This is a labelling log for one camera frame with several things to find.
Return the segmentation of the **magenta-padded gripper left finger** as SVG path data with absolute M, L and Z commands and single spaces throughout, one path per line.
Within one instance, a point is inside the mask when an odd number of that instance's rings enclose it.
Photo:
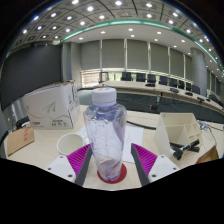
M 92 151 L 90 145 L 85 145 L 68 156 L 59 155 L 46 170 L 82 186 L 85 182 L 91 156 Z

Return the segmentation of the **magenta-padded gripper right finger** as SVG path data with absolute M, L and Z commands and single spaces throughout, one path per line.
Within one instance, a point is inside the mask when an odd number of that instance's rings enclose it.
M 131 144 L 131 154 L 142 186 L 179 171 L 179 168 L 165 155 L 157 156 L 137 144 Z

